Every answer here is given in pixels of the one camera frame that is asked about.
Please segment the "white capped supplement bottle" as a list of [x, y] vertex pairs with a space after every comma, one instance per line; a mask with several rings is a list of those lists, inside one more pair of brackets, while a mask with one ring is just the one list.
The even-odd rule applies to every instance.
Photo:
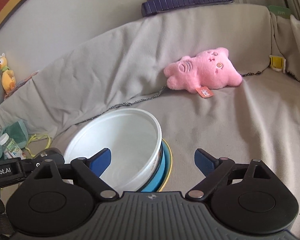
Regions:
[[7, 133], [0, 137], [0, 146], [7, 159], [20, 158], [26, 159], [19, 145]]

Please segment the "dark blue striped book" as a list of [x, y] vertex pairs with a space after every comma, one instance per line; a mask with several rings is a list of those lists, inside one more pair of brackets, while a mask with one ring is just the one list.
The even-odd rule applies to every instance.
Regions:
[[149, 0], [142, 3], [143, 17], [153, 16], [162, 12], [174, 11], [208, 5], [232, 4], [235, 0]]

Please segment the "yellow bird plush toy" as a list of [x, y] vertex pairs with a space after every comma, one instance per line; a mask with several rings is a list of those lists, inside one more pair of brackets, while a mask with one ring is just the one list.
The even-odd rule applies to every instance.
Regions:
[[14, 71], [7, 65], [7, 59], [5, 53], [0, 55], [0, 71], [1, 71], [1, 83], [4, 91], [8, 94], [16, 86], [16, 79]]

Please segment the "grey sofa cover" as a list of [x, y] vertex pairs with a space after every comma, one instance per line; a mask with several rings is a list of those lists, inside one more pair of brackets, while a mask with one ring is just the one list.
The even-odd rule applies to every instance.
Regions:
[[[166, 88], [164, 68], [185, 55], [224, 47], [243, 75], [240, 86], [204, 99]], [[286, 59], [286, 73], [269, 66]], [[238, 163], [261, 159], [292, 191], [300, 238], [300, 21], [266, 7], [215, 5], [144, 18], [99, 35], [57, 59], [0, 105], [0, 131], [23, 120], [64, 150], [90, 120], [131, 105], [152, 113], [173, 154], [167, 190], [202, 179], [202, 148]]]

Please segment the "stainless steel bowl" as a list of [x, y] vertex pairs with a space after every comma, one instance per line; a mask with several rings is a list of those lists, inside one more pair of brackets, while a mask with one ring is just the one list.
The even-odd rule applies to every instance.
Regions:
[[60, 155], [62, 157], [61, 151], [55, 147], [47, 148], [39, 153], [37, 153], [34, 158], [43, 158], [43, 157], [49, 157], [52, 155]]

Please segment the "white plastic bowl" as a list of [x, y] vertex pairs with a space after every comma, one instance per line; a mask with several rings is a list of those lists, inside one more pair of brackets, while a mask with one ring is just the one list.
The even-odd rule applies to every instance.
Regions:
[[162, 131], [148, 111], [125, 108], [106, 113], [85, 125], [70, 141], [66, 163], [90, 158], [100, 150], [111, 152], [109, 166], [101, 179], [118, 193], [145, 189], [160, 170], [164, 159]]

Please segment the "pink plush toy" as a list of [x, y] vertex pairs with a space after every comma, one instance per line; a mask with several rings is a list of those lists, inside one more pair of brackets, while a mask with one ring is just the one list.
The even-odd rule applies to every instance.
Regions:
[[238, 87], [242, 76], [229, 60], [229, 50], [224, 47], [208, 49], [194, 57], [184, 56], [164, 68], [167, 87], [171, 90], [186, 90], [191, 94], [197, 89], [221, 89]]

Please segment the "green cloth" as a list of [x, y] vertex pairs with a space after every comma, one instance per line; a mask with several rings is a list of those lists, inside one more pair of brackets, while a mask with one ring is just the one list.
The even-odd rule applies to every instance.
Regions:
[[[0, 131], [0, 137], [4, 133], [7, 133], [9, 137], [13, 138], [21, 149], [23, 149], [26, 146], [29, 140], [29, 134], [23, 120], [19, 120], [11, 125], [4, 127]], [[2, 147], [0, 146], [0, 159], [3, 159], [3, 156], [4, 153]]]

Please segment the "blue enamel bowl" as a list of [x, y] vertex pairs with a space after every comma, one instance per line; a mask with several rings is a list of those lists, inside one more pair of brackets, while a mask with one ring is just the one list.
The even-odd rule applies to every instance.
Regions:
[[164, 176], [164, 170], [165, 170], [165, 154], [163, 152], [163, 143], [161, 147], [161, 161], [158, 165], [158, 168], [156, 169], [156, 172], [154, 173], [151, 180], [140, 190], [141, 192], [157, 192], [158, 187], [162, 183], [162, 178]]

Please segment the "green tag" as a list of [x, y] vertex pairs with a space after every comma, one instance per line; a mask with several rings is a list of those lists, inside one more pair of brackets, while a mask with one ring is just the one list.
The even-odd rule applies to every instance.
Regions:
[[281, 7], [277, 5], [269, 5], [268, 10], [272, 12], [275, 16], [280, 16], [285, 19], [290, 19], [290, 16], [292, 14], [289, 8]]

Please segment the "yellow rimmed ceramic bowl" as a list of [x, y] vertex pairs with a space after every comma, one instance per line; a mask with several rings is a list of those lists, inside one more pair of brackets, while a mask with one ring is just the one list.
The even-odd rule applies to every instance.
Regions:
[[164, 176], [162, 178], [162, 183], [158, 187], [157, 192], [161, 192], [166, 186], [170, 178], [172, 172], [172, 166], [173, 166], [173, 155], [172, 155], [171, 148], [165, 139], [162, 140], [162, 143], [163, 143], [163, 152], [165, 154], [166, 164], [165, 164]]

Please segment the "yellow white small toy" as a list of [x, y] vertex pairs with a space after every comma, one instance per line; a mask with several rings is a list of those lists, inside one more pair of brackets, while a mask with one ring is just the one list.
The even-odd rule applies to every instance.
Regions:
[[286, 59], [282, 56], [270, 55], [270, 68], [276, 72], [286, 73]]

